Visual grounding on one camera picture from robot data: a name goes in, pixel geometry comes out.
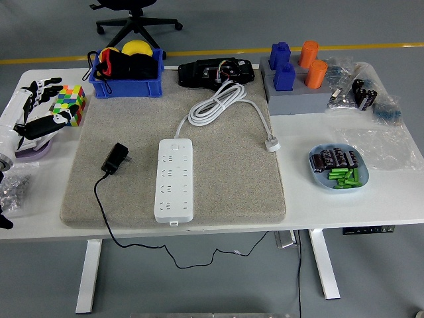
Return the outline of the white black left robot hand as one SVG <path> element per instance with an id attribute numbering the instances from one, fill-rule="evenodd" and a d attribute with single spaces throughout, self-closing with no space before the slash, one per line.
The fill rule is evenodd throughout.
<path id="1" fill-rule="evenodd" d="M 75 103 L 57 113 L 31 117 L 63 89 L 61 78 L 34 80 L 17 89 L 1 116 L 1 155 L 14 159 L 25 150 L 38 151 L 69 124 L 80 109 Z"/>

